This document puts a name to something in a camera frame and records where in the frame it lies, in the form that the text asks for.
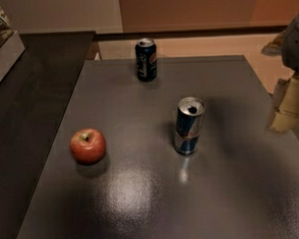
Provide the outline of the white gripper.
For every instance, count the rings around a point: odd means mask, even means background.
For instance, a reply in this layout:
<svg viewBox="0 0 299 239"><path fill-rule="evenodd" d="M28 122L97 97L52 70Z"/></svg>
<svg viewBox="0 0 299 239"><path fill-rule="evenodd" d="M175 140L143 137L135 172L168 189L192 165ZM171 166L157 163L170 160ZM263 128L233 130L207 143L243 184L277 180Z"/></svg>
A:
<svg viewBox="0 0 299 239"><path fill-rule="evenodd" d="M299 72L299 13L262 49L267 56L280 56L282 64ZM279 79L273 95L268 128L279 133L290 131L299 120L299 73L288 80Z"/></svg>

